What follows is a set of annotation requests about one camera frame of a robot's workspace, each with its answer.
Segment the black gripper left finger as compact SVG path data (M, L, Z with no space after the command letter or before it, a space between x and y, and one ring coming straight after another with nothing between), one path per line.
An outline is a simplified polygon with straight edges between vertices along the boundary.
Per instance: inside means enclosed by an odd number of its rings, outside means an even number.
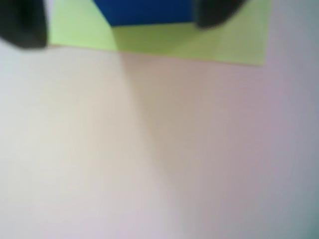
M0 0L0 37L21 49L47 46L43 0Z

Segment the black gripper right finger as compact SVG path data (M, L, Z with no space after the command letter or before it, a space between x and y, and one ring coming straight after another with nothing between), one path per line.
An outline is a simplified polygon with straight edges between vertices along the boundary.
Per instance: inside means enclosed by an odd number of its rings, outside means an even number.
M194 0L194 21L200 28L216 27L228 21L243 5L243 0Z

